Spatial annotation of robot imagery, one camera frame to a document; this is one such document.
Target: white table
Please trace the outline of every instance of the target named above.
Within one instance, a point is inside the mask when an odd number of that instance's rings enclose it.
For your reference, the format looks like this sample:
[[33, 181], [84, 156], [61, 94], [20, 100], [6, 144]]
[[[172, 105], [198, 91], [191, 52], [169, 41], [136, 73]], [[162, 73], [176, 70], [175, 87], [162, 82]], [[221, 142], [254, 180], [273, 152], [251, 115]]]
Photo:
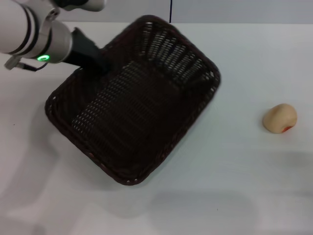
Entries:
[[[68, 25], [103, 46], [127, 24]], [[138, 186], [116, 183], [45, 117], [74, 66], [0, 70], [1, 235], [313, 233], [313, 25], [176, 26], [217, 64], [222, 84]], [[260, 120], [282, 102], [298, 124], [273, 135]]]

